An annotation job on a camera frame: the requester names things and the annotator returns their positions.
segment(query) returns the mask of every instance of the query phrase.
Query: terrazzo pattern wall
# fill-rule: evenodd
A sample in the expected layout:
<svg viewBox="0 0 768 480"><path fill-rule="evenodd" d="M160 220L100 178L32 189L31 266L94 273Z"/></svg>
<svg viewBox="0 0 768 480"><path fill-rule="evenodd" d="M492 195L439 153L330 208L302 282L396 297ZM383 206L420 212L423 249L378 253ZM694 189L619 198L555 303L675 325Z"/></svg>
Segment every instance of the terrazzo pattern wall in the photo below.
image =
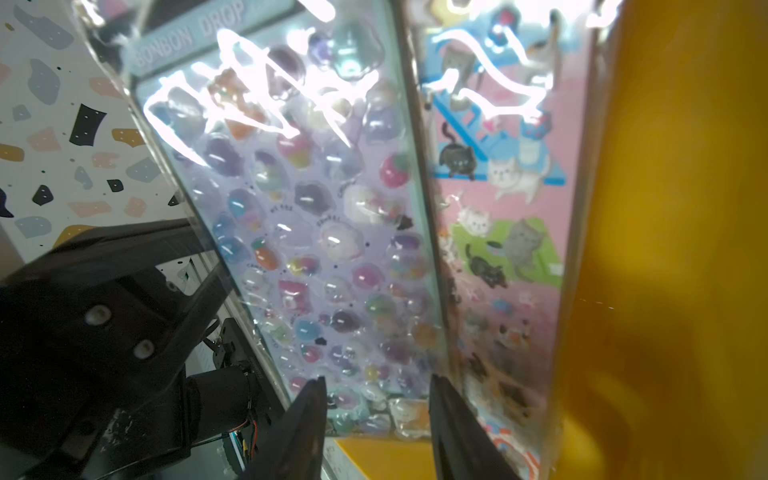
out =
<svg viewBox="0 0 768 480"><path fill-rule="evenodd" d="M0 2L0 226L22 259L92 227L183 216L63 2Z"/></svg>

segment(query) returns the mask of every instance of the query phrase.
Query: sticker sheet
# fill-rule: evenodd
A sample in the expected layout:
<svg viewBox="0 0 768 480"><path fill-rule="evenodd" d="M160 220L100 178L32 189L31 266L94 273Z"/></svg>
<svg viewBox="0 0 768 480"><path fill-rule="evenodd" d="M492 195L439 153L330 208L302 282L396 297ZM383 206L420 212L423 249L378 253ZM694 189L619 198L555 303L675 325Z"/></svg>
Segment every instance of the sticker sheet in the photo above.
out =
<svg viewBox="0 0 768 480"><path fill-rule="evenodd" d="M465 394L538 477L591 54L591 2L409 2Z"/></svg>
<svg viewBox="0 0 768 480"><path fill-rule="evenodd" d="M235 3L232 19L268 8ZM217 5L125 63L152 71L155 43L196 38ZM137 103L283 386L325 376L329 435L417 439L447 348L393 16L387 2L328 5L242 35L219 25L215 48L148 76Z"/></svg>

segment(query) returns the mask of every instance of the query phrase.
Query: screw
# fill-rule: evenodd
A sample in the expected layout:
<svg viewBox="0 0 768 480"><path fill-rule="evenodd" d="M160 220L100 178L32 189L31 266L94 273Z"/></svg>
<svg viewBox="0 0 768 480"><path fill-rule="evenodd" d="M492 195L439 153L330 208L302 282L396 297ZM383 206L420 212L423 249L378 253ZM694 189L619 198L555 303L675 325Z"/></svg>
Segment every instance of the screw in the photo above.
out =
<svg viewBox="0 0 768 480"><path fill-rule="evenodd" d="M139 360L146 360L154 353L154 343L151 340L141 340L134 347L134 356Z"/></svg>
<svg viewBox="0 0 768 480"><path fill-rule="evenodd" d="M104 325L110 318L112 318L112 311L106 305L93 306L85 313L85 322L92 326Z"/></svg>

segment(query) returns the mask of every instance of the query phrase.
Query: blue shelf illustration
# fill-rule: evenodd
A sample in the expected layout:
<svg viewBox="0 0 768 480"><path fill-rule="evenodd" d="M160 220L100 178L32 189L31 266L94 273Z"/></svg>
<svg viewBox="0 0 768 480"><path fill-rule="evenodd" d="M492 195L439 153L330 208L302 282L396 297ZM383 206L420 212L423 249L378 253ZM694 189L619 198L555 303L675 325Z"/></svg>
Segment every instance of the blue shelf illustration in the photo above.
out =
<svg viewBox="0 0 768 480"><path fill-rule="evenodd" d="M448 125L456 132L461 142L475 151L475 158L478 166L475 169L476 180L488 179L488 160L507 161L516 158L519 155L520 146L517 138L510 136L505 131L499 131L494 134L482 136L482 112L477 105L472 105L468 110L451 111L448 107L450 98L447 92L436 94L432 101L432 106L448 122ZM470 116L468 123L463 122L463 118ZM442 151L447 143L438 145L438 151ZM544 149L544 155L549 154L549 148L546 144L541 146ZM552 158L552 166L549 175L544 179L544 185L561 187L565 185L565 172L560 167L556 159ZM445 165L434 166L434 176L436 178L449 178L449 169ZM455 175L453 178L466 178L465 175Z"/></svg>

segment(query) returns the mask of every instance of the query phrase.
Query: white cat sticker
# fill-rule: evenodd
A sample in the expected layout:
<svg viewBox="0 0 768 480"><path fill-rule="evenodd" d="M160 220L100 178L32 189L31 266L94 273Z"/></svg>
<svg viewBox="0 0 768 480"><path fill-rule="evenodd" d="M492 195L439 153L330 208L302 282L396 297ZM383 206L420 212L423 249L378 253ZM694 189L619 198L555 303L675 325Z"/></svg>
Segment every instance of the white cat sticker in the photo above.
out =
<svg viewBox="0 0 768 480"><path fill-rule="evenodd" d="M489 212L482 212L472 207L462 205L462 195L464 192L460 192L453 197L458 203L458 223L467 230L467 233L474 237L485 237L491 232L491 214Z"/></svg>
<svg viewBox="0 0 768 480"><path fill-rule="evenodd" d="M488 182L496 187L495 199L505 195L524 194L525 204L529 205L535 198L538 188L544 182L552 169L549 155L545 158L545 166L542 172L522 170L516 161L490 160L488 162Z"/></svg>

